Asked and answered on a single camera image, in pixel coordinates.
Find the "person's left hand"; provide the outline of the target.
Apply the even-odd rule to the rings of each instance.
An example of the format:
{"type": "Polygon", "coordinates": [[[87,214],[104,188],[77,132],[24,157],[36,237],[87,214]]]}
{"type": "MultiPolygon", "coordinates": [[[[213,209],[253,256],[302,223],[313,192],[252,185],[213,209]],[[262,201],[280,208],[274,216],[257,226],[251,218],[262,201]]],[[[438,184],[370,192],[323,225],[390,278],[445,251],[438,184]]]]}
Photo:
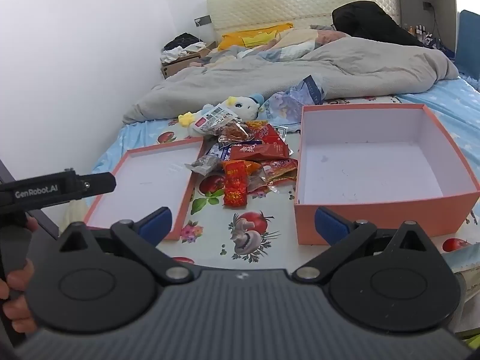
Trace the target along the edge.
{"type": "Polygon", "coordinates": [[[1,280],[1,300],[3,313],[8,322],[18,333],[33,333],[37,330],[32,313],[26,303],[23,292],[34,274],[32,261],[25,258],[24,266],[7,275],[7,280],[1,280]]]}

